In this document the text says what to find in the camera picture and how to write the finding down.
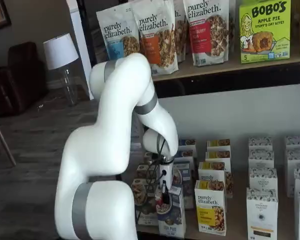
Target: white wall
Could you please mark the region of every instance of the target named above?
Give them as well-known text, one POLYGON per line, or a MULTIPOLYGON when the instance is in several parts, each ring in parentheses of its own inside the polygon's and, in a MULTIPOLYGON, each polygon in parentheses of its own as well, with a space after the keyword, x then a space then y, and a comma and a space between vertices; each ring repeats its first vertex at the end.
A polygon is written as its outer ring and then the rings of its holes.
POLYGON ((203 160, 208 139, 230 138, 232 165, 248 167, 248 137, 274 137, 275 164, 283 164, 283 136, 300 134, 300 84, 159 100, 179 136, 198 140, 203 160))

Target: bobo's box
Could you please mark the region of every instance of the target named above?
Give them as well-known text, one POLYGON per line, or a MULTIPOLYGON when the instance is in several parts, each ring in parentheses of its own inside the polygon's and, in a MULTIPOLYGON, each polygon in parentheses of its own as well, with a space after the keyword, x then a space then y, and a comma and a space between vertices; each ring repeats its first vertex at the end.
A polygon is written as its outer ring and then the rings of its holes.
POLYGON ((290 0, 241 5, 239 18, 242 64, 290 57, 290 0))

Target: blue label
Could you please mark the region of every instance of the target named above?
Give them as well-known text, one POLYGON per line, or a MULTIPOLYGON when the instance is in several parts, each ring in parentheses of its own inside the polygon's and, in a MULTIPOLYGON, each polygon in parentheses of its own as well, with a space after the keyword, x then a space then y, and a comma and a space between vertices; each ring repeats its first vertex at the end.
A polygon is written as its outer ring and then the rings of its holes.
POLYGON ((106 50, 109 54, 110 60, 121 59, 125 56, 124 44, 122 41, 109 43, 106 46, 106 50))

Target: oat bite box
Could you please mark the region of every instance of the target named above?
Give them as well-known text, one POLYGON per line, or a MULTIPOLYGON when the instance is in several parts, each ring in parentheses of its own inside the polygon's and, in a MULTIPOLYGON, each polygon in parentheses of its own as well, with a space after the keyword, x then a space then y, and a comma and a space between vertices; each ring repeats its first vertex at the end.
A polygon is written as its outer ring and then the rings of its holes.
POLYGON ((225 236, 227 221, 224 183, 197 180, 194 192, 199 232, 225 236))
POLYGON ((239 8, 241 63, 290 58, 290 0, 267 0, 239 8))

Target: oatmeal box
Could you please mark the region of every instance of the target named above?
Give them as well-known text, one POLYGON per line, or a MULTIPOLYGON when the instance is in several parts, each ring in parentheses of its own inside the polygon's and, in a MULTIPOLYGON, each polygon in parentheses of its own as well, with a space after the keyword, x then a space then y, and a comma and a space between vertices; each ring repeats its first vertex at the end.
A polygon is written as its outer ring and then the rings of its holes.
POLYGON ((197 180, 194 192, 199 232, 225 236, 227 221, 224 183, 197 180))
POLYGON ((186 215, 182 188, 173 185, 168 192, 168 203, 164 203, 162 190, 157 186, 155 204, 160 235, 183 239, 186 215))
POLYGON ((290 18, 290 0, 254 1, 241 5, 241 63, 290 58, 290 18))

